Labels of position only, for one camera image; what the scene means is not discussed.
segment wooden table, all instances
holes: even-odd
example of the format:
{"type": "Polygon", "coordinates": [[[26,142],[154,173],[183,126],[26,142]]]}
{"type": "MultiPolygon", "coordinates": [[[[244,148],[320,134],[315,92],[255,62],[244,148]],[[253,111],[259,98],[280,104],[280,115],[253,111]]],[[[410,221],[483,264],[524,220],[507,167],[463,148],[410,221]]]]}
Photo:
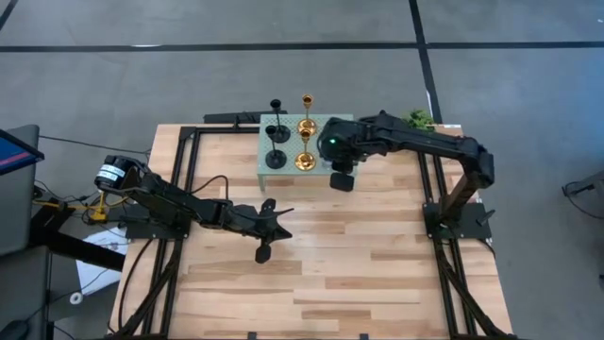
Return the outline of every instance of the wooden table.
{"type": "MultiPolygon", "coordinates": [[[[158,127],[150,168],[169,180],[180,125],[158,127]]],[[[459,127],[439,127],[460,134],[459,127]]],[[[202,135],[193,188],[223,174],[230,199],[257,208],[267,197],[294,238],[273,244],[273,257],[254,262],[259,241],[193,224],[179,267],[170,338],[447,338],[443,298],[431,241],[425,235],[424,192],[415,152],[374,156],[359,167],[355,191],[330,189],[327,177],[268,178],[258,187],[258,135],[202,135]]],[[[186,161],[182,166],[183,185],[186,161]]],[[[438,196],[431,157],[432,191],[438,196]]],[[[461,167],[443,159],[447,187],[461,167]]],[[[224,197],[222,181],[198,193],[224,197]]],[[[111,318],[144,241],[130,245],[111,318]]],[[[169,258],[171,245],[166,252],[169,258]]],[[[471,293],[505,332],[512,328],[493,254],[475,240],[460,241],[471,293]]],[[[157,241],[146,250],[126,292],[125,318],[149,289],[157,241]]],[[[461,332],[461,305],[455,294],[461,332]]],[[[159,330],[163,296],[154,331],[159,330]]]]}

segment white paper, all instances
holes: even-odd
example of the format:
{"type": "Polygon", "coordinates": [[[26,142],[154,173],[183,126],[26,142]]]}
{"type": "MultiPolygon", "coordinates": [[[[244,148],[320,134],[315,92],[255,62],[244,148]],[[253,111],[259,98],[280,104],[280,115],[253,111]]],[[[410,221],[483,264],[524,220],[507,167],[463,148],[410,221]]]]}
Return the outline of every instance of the white paper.
{"type": "MultiPolygon", "coordinates": [[[[126,230],[113,228],[110,229],[110,231],[116,233],[117,235],[105,230],[97,232],[94,235],[90,235],[83,241],[94,245],[102,245],[102,247],[105,247],[109,250],[117,251],[126,255],[126,251],[128,250],[127,239],[118,236],[126,236],[126,230]]],[[[77,265],[77,275],[79,276],[80,289],[82,289],[82,294],[85,296],[119,281],[122,277],[122,273],[119,271],[110,269],[101,274],[106,268],[89,263],[83,263],[81,261],[75,261],[75,263],[77,265]],[[101,274],[101,276],[91,283],[91,281],[93,281],[99,274],[101,274]]]]}

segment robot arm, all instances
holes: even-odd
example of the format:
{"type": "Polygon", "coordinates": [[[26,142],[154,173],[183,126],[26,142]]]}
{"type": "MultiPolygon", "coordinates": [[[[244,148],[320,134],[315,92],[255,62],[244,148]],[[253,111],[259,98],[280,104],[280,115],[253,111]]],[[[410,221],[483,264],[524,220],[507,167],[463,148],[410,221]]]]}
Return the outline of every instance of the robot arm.
{"type": "Polygon", "coordinates": [[[342,180],[343,176],[375,154],[386,156],[408,149],[458,160],[464,176],[441,202],[443,220],[459,219],[461,207],[476,190],[488,188],[495,181],[493,155],[474,138],[418,130],[385,111],[358,122],[330,118],[317,139],[317,148],[338,172],[332,175],[331,186],[344,191],[352,190],[353,182],[350,177],[342,180]]]}
{"type": "Polygon", "coordinates": [[[161,179],[138,160],[107,156],[94,184],[110,194],[128,196],[148,209],[151,219],[165,228],[177,228],[192,219],[201,227],[227,230],[260,239],[256,262],[270,259],[270,244],[292,235],[277,222],[277,217],[292,209],[275,212],[276,202],[267,199],[260,213],[249,205],[233,205],[227,199],[200,199],[161,179]]]}

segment gray carpet floor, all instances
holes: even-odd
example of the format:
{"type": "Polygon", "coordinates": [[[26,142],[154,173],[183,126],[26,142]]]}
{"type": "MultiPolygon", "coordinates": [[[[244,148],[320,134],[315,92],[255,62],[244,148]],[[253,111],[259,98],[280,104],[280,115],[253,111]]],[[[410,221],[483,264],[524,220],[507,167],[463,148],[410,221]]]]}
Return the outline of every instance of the gray carpet floor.
{"type": "MultiPolygon", "coordinates": [[[[601,1],[419,0],[426,39],[446,42],[604,40],[601,1]]],[[[2,9],[8,0],[0,0],[2,9]]],[[[406,41],[407,1],[19,0],[0,46],[406,41]]],[[[574,209],[561,186],[604,170],[604,49],[430,50],[445,123],[462,124],[495,154],[497,267],[514,331],[531,339],[604,333],[604,222],[574,209]]],[[[0,128],[146,150],[157,124],[208,113],[290,112],[311,93],[316,111],[403,114],[428,100],[415,50],[0,53],[0,128]]],[[[37,178],[83,195],[107,151],[41,140],[37,178]]],[[[588,193],[578,204],[604,215],[588,193]]],[[[95,230],[77,220],[65,231],[95,230]]],[[[73,261],[54,261],[53,290],[78,285],[73,261]]],[[[76,314],[52,313],[76,337],[105,333],[115,287],[76,314]]],[[[64,335],[57,334],[58,339],[64,335]]]]}

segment green plant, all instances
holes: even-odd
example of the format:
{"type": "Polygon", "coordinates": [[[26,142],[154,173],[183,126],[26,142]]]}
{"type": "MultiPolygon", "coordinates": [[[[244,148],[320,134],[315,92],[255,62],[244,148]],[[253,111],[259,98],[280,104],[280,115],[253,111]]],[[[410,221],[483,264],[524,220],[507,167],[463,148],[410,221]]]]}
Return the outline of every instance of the green plant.
{"type": "Polygon", "coordinates": [[[434,119],[425,110],[413,109],[408,117],[403,116],[403,120],[412,128],[434,130],[434,119]]]}

